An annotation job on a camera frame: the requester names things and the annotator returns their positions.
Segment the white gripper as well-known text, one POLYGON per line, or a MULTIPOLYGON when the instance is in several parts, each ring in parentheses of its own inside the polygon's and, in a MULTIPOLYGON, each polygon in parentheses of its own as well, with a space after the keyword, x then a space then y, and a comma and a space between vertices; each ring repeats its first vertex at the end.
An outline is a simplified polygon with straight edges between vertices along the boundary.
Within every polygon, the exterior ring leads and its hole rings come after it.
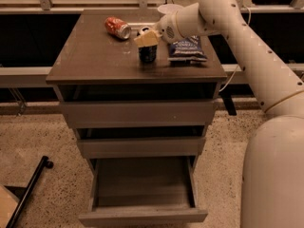
POLYGON ((137 47, 156 46, 161 38, 168 44, 182 40, 184 36, 179 30, 178 15, 179 13, 177 11, 165 14, 154 27, 140 27, 139 32, 141 33, 134 39, 137 47))

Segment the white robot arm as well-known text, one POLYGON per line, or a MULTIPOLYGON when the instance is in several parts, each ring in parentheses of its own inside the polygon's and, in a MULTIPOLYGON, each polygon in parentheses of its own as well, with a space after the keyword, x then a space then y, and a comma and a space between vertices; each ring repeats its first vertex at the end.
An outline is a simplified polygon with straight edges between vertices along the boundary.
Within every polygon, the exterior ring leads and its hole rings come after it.
POLYGON ((164 15, 135 39, 220 33, 269 117, 248 141, 242 172, 241 228, 304 228, 304 84, 244 21, 237 0, 199 0, 164 15))

